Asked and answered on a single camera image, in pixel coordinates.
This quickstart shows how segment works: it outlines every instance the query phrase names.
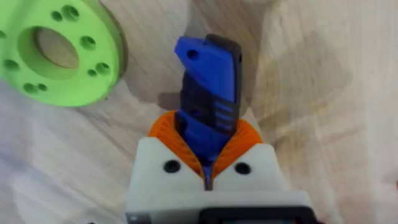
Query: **wood grain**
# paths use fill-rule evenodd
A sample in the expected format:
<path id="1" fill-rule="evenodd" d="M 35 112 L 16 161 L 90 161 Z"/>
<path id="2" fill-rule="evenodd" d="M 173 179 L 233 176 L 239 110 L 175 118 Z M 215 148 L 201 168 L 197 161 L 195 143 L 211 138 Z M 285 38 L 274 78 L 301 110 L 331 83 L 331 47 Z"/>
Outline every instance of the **wood grain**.
<path id="1" fill-rule="evenodd" d="M 139 138 L 178 106 L 181 35 L 244 49 L 244 93 L 325 223 L 398 223 L 398 2 L 103 0 L 128 44 L 106 100 L 55 108 L 0 83 L 2 223 L 123 223 Z"/>

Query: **green 3d-printed part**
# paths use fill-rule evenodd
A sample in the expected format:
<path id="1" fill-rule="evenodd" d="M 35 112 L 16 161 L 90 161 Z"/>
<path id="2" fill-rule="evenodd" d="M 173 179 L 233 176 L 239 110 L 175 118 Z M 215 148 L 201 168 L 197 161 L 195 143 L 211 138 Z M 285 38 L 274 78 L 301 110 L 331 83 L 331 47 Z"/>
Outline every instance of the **green 3d-printed part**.
<path id="1" fill-rule="evenodd" d="M 77 68 L 60 67 L 37 48 L 38 28 L 54 30 L 76 49 Z M 0 1 L 0 77 L 43 103 L 83 106 L 104 98 L 121 73 L 122 39 L 96 0 Z"/>

